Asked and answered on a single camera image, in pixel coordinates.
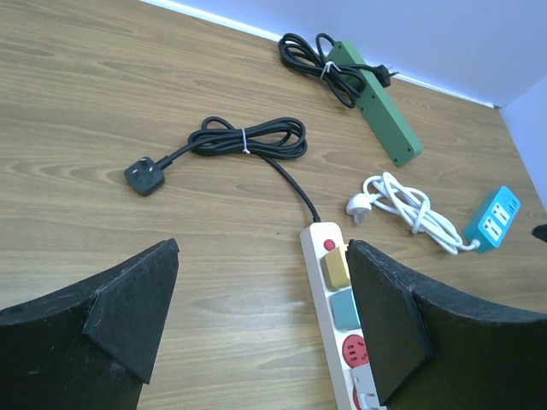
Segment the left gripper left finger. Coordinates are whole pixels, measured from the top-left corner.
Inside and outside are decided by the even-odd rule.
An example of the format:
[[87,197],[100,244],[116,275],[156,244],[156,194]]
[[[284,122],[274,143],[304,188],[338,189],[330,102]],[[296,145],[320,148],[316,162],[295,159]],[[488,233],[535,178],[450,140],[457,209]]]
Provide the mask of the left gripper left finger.
[[179,270],[175,240],[1,312],[3,409],[134,409]]

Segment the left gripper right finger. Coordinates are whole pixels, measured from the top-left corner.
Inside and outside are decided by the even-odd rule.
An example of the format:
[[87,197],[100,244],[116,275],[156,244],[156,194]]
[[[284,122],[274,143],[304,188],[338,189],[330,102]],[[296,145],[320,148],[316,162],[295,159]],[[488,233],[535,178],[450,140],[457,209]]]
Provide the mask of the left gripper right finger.
[[361,240],[347,261],[381,405],[545,408],[544,314],[457,290]]

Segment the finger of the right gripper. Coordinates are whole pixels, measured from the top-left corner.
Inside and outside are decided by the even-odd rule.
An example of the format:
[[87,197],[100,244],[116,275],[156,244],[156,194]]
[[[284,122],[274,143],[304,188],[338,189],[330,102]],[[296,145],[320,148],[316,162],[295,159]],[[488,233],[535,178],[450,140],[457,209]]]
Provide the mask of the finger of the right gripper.
[[535,226],[532,229],[532,235],[535,238],[546,243],[547,242],[547,224]]

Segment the teal power strip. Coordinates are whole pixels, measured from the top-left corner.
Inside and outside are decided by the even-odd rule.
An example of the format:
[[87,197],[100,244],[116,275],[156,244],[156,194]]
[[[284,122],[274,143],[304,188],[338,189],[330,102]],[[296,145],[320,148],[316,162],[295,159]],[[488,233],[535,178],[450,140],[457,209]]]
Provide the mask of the teal power strip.
[[520,208],[517,196],[509,187],[501,185],[485,196],[463,229],[464,238],[475,244],[474,250],[478,253],[499,248]]

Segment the white square plug adapter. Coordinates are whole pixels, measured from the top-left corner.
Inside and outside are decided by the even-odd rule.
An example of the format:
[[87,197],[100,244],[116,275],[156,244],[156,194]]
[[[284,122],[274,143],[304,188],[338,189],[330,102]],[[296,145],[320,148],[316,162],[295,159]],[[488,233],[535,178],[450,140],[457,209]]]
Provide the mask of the white square plug adapter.
[[357,409],[382,409],[375,389],[373,374],[369,365],[350,370],[354,384],[353,398]]

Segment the beige power strip red sockets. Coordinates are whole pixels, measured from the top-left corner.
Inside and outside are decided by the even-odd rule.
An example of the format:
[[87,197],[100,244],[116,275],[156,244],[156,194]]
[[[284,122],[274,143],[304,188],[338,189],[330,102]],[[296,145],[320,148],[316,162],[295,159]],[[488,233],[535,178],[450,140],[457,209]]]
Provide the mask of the beige power strip red sockets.
[[300,243],[336,406],[338,409],[357,409],[350,370],[357,366],[370,366],[366,343],[361,327],[353,331],[338,331],[334,326],[330,296],[351,288],[351,285],[338,291],[329,290],[321,267],[321,259],[328,251],[346,243],[339,226],[333,222],[312,223],[301,232]]

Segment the teal cube plug adapter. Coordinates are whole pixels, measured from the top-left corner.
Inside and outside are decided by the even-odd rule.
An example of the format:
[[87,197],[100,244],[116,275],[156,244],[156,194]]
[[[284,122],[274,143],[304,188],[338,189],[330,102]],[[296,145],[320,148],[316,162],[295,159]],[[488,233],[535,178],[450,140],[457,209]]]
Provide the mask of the teal cube plug adapter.
[[338,331],[353,331],[361,327],[351,288],[330,296],[334,326]]

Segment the yellow cube plug adapter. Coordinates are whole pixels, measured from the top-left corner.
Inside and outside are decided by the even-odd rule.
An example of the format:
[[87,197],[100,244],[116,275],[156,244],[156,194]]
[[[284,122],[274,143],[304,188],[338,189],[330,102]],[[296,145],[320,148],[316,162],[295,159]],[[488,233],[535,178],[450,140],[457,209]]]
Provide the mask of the yellow cube plug adapter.
[[321,259],[326,287],[338,291],[350,286],[350,273],[346,258],[347,245],[342,244],[328,251]]

